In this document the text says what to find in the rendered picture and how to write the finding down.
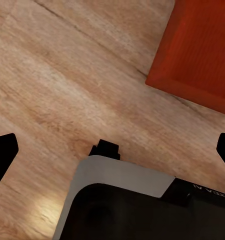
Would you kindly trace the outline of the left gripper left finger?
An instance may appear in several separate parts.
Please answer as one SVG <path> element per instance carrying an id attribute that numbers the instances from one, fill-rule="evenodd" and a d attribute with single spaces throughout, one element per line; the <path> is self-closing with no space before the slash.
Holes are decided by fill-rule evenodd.
<path id="1" fill-rule="evenodd" d="M 0 136 L 0 181 L 19 151 L 14 133 Z"/>

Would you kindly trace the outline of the storage box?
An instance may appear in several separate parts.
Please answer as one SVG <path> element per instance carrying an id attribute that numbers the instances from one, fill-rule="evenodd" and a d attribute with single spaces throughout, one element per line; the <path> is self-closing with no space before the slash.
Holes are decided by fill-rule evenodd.
<path id="1" fill-rule="evenodd" d="M 146 84 L 225 114 L 225 0 L 176 0 Z"/>

